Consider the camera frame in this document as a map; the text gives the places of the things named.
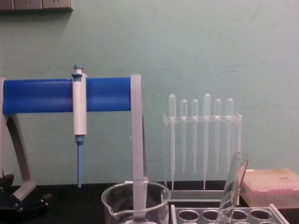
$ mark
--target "graduated pipette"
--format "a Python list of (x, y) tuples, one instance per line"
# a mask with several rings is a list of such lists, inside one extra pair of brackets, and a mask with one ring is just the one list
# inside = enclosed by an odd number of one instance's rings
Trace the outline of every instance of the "graduated pipette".
[(216, 156), (216, 172), (218, 173), (219, 165), (219, 148), (220, 148), (220, 116), (221, 116), (221, 99), (217, 98), (214, 102), (215, 122), (215, 156)]
[(191, 103), (191, 116), (193, 117), (193, 164), (196, 173), (196, 152), (197, 152), (197, 120), (198, 120), (198, 101), (193, 99)]
[(176, 161), (176, 141), (175, 141), (175, 122), (176, 122), (176, 96), (169, 95), (169, 118), (170, 118), (170, 136), (171, 136), (171, 189), (173, 190)]
[(209, 117), (211, 114), (211, 95), (206, 93), (204, 95), (204, 189), (206, 189), (206, 175), (207, 175), (207, 162), (208, 162), (208, 142), (209, 142)]
[(182, 164), (183, 174), (185, 173), (186, 161), (186, 117), (187, 117), (187, 100), (181, 100), (181, 119), (182, 119)]
[(227, 130), (226, 130), (226, 151), (228, 156), (228, 171), (229, 171), (229, 162), (230, 162), (230, 156), (231, 156), (231, 139), (232, 139), (232, 122), (231, 118), (233, 116), (233, 110), (234, 110), (234, 101), (232, 98), (228, 98), (226, 100), (226, 116), (228, 117), (227, 122)]

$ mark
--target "glass beaker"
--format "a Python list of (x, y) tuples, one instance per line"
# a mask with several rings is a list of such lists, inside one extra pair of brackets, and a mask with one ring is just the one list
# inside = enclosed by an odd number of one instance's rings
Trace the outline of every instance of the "glass beaker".
[[(142, 197), (137, 198), (140, 190)], [(170, 197), (169, 189), (156, 182), (126, 181), (115, 184), (102, 194), (105, 224), (168, 224)], [(140, 209), (136, 209), (136, 200), (139, 200), (137, 206)]]
[(248, 156), (241, 152), (235, 153), (232, 158), (216, 219), (217, 224), (231, 223), (248, 160)]

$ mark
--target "pipette tip box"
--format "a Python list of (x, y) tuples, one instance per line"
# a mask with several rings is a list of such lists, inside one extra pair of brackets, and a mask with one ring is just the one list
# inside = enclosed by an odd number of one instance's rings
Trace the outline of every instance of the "pipette tip box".
[(299, 175), (290, 169), (248, 169), (240, 195), (250, 207), (299, 208)]

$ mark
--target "teal wall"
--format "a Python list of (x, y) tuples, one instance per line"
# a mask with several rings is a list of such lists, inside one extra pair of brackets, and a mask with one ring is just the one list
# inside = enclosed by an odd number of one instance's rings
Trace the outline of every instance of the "teal wall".
[[(232, 97), (250, 168), (299, 172), (299, 3), (296, 0), (73, 0), (71, 14), (0, 16), (0, 74), (8, 79), (142, 74), (150, 179), (163, 179), (167, 98)], [(38, 184), (76, 182), (72, 114), (25, 114)], [(85, 183), (131, 179), (130, 113), (88, 114)], [(20, 173), (11, 142), (5, 172)]]

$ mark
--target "electrical outlet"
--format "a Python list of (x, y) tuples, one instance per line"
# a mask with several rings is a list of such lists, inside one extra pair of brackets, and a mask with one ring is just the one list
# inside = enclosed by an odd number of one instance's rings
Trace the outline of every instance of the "electrical outlet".
[(14, 0), (15, 10), (42, 9), (42, 0)]
[(14, 10), (14, 0), (0, 0), (0, 10)]
[(71, 9), (71, 0), (43, 0), (43, 8)]

